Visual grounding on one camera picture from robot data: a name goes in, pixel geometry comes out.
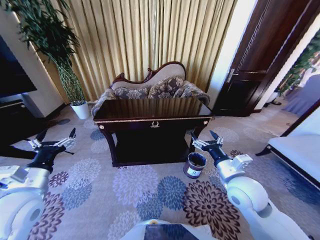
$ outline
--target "bucket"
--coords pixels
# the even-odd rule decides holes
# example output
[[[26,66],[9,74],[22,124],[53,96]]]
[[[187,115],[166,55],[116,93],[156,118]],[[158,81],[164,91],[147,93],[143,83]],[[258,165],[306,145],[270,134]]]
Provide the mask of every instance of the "bucket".
[[[197,179],[207,164],[207,159],[200,153],[191,152],[184,164],[184,174],[191,178]]]

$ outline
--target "dark brown door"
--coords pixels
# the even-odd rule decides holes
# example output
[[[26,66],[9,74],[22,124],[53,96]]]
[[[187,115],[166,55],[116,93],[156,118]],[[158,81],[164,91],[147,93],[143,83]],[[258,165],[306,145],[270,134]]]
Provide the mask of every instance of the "dark brown door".
[[[258,0],[213,112],[249,116],[319,13],[319,0]]]

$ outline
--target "glossy table top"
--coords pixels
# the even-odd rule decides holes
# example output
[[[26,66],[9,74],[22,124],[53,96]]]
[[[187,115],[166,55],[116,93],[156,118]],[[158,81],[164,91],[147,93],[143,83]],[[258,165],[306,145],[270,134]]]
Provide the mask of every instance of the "glossy table top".
[[[195,97],[106,100],[95,122],[119,120],[210,118],[211,110]]]

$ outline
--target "floor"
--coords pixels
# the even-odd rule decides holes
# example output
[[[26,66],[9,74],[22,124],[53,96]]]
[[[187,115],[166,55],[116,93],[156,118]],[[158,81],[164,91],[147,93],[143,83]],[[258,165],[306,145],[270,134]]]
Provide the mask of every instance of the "floor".
[[[271,105],[250,117],[215,117],[199,138],[210,140],[209,130],[213,130],[224,137],[227,154],[249,154],[253,163],[246,168],[247,175],[258,180],[278,209],[305,233],[320,239],[320,191],[273,154],[255,156],[296,119],[282,112],[281,106]],[[44,198],[45,213],[33,227],[30,240],[117,240],[136,223],[151,218],[208,224],[221,240],[252,239],[247,222],[228,202],[208,154],[204,153],[208,164],[197,180],[184,175],[183,163],[116,168],[92,118],[78,119],[67,106],[54,121],[45,140],[60,140],[76,127],[77,144],[71,150],[75,154],[57,156]],[[26,141],[15,146],[31,149]],[[29,160],[0,157],[0,166],[27,163]]]

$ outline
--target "bamboo plant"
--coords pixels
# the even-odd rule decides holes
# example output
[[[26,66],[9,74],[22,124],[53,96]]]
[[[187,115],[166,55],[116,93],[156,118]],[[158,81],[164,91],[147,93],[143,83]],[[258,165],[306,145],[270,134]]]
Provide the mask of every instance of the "bamboo plant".
[[[68,11],[69,6],[64,0],[58,0],[58,3]],[[58,15],[67,17],[53,7],[51,0],[0,0],[0,5],[5,11],[18,15],[20,40],[27,44],[28,49],[32,43],[37,52],[43,53],[49,61],[55,63],[71,105],[85,104],[84,93],[70,60],[76,53],[72,46],[78,47],[79,40]]]

